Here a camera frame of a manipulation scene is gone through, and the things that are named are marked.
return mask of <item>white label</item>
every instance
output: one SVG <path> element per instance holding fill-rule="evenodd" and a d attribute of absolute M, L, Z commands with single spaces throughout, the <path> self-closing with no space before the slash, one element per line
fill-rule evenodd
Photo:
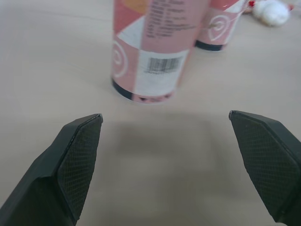
<path fill-rule="evenodd" d="M 181 76 L 189 50 L 153 53 L 140 50 L 134 93 L 157 97 L 171 93 Z"/>
<path fill-rule="evenodd" d="M 117 36 L 123 40 L 126 44 L 140 49 L 141 40 L 144 29 L 145 17 L 142 16 L 135 22 L 131 23 L 125 29 L 123 29 Z"/>

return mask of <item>black can bottom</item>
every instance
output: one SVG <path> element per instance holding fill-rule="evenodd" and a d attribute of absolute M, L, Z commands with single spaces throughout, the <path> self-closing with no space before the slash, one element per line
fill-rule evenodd
<path fill-rule="evenodd" d="M 195 46 L 208 51 L 221 51 L 224 45 L 209 45 L 197 40 Z"/>

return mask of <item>pink can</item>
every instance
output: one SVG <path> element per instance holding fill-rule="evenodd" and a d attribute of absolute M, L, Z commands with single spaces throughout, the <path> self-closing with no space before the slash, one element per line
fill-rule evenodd
<path fill-rule="evenodd" d="M 227 46 L 248 0 L 212 0 L 196 47 L 220 51 Z"/>
<path fill-rule="evenodd" d="M 140 103 L 177 88 L 209 0 L 115 0 L 112 83 Z"/>

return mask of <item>table surface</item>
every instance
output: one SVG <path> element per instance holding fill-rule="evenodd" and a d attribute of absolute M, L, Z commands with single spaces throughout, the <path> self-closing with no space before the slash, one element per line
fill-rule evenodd
<path fill-rule="evenodd" d="M 111 87 L 112 0 L 0 1 L 0 205 L 68 122 L 104 123 L 78 226 L 272 226 L 230 110 L 301 139 L 301 11 L 281 28 L 250 15 L 220 53 L 195 50 L 177 95 L 137 105 Z"/>

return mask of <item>barcode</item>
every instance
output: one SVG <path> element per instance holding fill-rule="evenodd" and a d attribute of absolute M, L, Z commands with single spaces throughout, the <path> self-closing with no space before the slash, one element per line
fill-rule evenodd
<path fill-rule="evenodd" d="M 170 59 L 150 58 L 146 73 L 161 74 L 174 72 L 179 69 L 182 58 L 183 57 Z"/>

